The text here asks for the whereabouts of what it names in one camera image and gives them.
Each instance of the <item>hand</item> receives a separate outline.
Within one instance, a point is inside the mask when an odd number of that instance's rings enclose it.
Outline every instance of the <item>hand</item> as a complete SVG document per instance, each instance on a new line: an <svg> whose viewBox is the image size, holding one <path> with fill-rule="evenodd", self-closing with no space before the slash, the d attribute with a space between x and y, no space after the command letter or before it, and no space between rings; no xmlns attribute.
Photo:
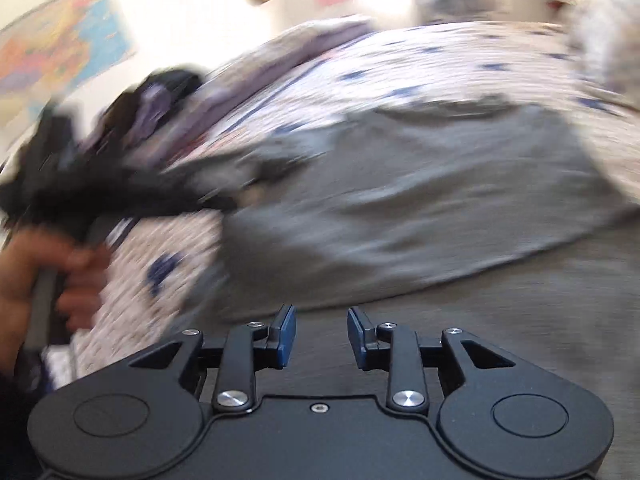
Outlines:
<svg viewBox="0 0 640 480"><path fill-rule="evenodd" d="M43 228L14 233L0 253L0 372L12 375L31 317L31 289L40 267L66 272L65 290L56 309L68 316L70 332L92 328L107 283L111 254L104 245L78 246L71 238Z"/></svg>

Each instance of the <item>map poster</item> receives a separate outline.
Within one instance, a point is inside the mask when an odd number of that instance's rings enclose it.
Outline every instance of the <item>map poster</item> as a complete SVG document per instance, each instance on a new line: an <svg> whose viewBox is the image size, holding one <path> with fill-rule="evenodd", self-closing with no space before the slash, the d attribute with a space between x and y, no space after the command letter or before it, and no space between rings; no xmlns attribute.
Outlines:
<svg viewBox="0 0 640 480"><path fill-rule="evenodd" d="M131 51L109 0L51 0L0 30L0 135L20 136L65 95Z"/></svg>

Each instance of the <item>black handheld device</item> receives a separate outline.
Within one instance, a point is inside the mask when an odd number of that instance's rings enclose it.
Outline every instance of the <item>black handheld device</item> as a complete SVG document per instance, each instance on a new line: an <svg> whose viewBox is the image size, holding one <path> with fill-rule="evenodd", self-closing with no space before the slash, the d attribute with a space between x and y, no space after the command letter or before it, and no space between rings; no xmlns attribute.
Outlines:
<svg viewBox="0 0 640 480"><path fill-rule="evenodd" d="M595 478L613 421L592 393L459 328L430 340L358 308L347 321L358 367L388 372L385 396L258 398L255 372L287 365L292 306L226 339L185 330L36 405L42 480Z"/></svg>

